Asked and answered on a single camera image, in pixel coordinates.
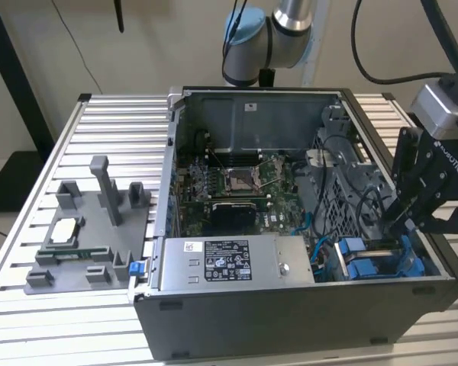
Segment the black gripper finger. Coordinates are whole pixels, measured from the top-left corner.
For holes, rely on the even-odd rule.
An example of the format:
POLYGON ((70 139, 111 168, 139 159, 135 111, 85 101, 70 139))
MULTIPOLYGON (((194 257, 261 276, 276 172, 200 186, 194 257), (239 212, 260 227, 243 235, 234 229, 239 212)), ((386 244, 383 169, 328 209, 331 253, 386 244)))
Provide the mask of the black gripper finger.
POLYGON ((423 184, 420 177, 430 164, 429 140, 424 130, 417 127, 400 129, 392 164, 392 180, 396 199, 382 215, 389 230, 403 230, 409 207, 417 199, 423 184))
POLYGON ((446 202, 446 185, 445 181, 435 181, 399 188, 390 206, 390 233, 398 236, 418 228, 423 233, 444 234, 446 221, 434 218, 432 213, 446 202))

